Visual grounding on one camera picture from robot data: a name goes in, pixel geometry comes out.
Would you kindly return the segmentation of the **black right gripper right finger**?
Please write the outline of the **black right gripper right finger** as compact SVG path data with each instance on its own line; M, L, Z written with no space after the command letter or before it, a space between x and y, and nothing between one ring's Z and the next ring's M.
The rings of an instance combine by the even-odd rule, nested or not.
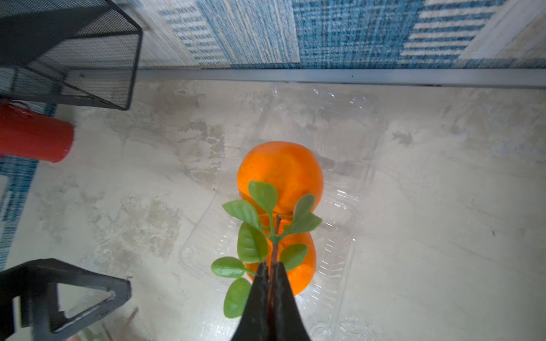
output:
M310 341L297 308L284 264L277 262L270 270L270 340Z

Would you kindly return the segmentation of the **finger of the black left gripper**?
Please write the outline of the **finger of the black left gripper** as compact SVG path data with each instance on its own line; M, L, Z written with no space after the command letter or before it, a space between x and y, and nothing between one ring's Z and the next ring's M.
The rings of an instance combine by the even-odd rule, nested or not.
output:
M27 261L1 272L1 339L26 330L32 340L68 340L131 297L127 279L57 259Z

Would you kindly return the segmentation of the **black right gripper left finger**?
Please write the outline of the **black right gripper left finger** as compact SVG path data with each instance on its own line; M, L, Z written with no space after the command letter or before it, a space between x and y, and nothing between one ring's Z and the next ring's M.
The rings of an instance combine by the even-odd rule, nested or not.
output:
M233 341L266 341L270 339L272 335L269 324L271 290L269 268L267 264L261 263L257 269L243 315L232 337Z

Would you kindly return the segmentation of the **orange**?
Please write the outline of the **orange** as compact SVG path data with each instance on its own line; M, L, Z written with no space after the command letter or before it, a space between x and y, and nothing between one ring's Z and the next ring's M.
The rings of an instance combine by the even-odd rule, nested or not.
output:
M289 223L291 223L291 221L281 219L279 233L283 233L284 228ZM267 244L269 247L267 264L269 265L271 261L273 245L270 240L267 240ZM311 233L306 232L304 234L293 234L285 237L280 242L278 253L282 253L284 248L289 247L293 244L305 244L308 247L308 252L304 261L297 268L287 272L292 292L294 296L297 296L308 287L314 277L317 269L317 252L314 245L314 240L311 237ZM244 265L247 270L254 272L256 272L259 267L259 263L251 264L244 262Z
M298 199L312 194L319 205L324 192L324 175L314 154L291 142L267 142L251 149L237 172L237 189L243 200L252 202L248 186L252 180L269 183L277 189L275 214L291 217Z

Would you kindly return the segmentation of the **clear clamshell container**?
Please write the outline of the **clear clamshell container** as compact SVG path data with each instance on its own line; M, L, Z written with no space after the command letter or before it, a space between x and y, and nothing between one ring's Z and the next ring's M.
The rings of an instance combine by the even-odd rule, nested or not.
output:
M232 338L261 261L288 259L290 297L313 340L336 340L361 223L359 199L387 127L366 92L273 85L179 261L217 296L210 338Z

